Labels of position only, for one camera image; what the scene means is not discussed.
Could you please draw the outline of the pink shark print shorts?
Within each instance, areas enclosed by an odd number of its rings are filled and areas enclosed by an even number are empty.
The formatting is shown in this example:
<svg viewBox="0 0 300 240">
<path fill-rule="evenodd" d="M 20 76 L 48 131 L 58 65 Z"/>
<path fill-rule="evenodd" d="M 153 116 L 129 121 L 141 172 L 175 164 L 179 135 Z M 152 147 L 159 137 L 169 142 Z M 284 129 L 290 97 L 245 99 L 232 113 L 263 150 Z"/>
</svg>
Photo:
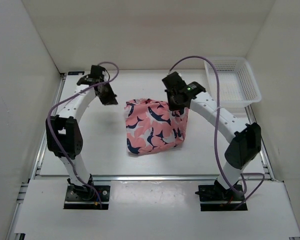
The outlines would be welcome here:
<svg viewBox="0 0 300 240">
<path fill-rule="evenodd" d="M 126 145 L 132 155 L 167 151 L 186 139 L 188 108 L 171 111 L 166 101 L 140 98 L 127 101 L 124 111 Z"/>
</svg>

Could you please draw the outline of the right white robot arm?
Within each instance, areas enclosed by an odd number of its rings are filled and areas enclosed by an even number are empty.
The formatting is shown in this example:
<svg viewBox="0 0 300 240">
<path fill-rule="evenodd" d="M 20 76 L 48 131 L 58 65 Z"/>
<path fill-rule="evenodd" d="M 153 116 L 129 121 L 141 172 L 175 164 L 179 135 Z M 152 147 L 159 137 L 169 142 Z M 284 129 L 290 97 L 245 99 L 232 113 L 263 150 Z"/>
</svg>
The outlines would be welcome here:
<svg viewBox="0 0 300 240">
<path fill-rule="evenodd" d="M 224 153 L 225 164 L 218 163 L 220 175 L 210 190 L 204 194 L 211 200 L 226 200 L 238 194 L 235 188 L 243 170 L 261 151 L 261 127 L 236 118 L 228 110 L 217 105 L 206 89 L 198 82 L 186 82 L 178 72 L 162 79 L 167 94 L 168 106 L 172 111 L 188 108 L 214 126 L 214 146 L 218 145 L 217 134 L 228 142 Z"/>
</svg>

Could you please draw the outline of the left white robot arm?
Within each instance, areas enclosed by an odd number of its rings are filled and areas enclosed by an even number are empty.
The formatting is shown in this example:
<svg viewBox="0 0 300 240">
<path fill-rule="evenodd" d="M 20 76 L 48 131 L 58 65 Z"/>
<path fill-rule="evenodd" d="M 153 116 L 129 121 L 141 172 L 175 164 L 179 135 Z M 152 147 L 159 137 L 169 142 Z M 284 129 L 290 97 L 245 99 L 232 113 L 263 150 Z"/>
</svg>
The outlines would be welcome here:
<svg viewBox="0 0 300 240">
<path fill-rule="evenodd" d="M 92 65 L 90 73 L 76 83 L 74 94 L 54 105 L 45 120 L 47 148 L 66 168 L 73 192 L 84 201 L 98 203 L 102 201 L 100 194 L 81 156 L 84 141 L 79 123 L 95 98 L 104 106 L 118 104 L 110 85 L 114 78 L 103 65 L 103 62 Z"/>
</svg>

